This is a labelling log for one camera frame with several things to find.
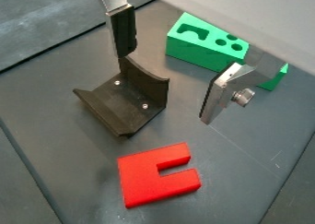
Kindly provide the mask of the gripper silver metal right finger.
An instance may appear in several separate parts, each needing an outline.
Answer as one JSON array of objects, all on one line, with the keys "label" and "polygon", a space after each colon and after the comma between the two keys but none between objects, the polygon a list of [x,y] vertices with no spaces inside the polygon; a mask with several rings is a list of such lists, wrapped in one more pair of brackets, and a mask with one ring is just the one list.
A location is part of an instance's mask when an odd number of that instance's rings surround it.
[{"label": "gripper silver metal right finger", "polygon": [[200,121],[210,124],[232,102],[244,107],[255,95],[251,88],[274,79],[284,64],[278,57],[250,46],[244,64],[231,63],[210,83],[199,112]]}]

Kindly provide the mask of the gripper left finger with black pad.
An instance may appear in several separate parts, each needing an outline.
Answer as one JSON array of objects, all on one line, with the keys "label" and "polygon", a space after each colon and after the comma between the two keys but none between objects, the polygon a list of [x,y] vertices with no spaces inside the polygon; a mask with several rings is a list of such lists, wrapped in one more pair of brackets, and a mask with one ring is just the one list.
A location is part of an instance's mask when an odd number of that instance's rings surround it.
[{"label": "gripper left finger with black pad", "polygon": [[127,0],[99,0],[107,16],[105,23],[112,32],[117,58],[127,56],[136,48],[133,6]]}]

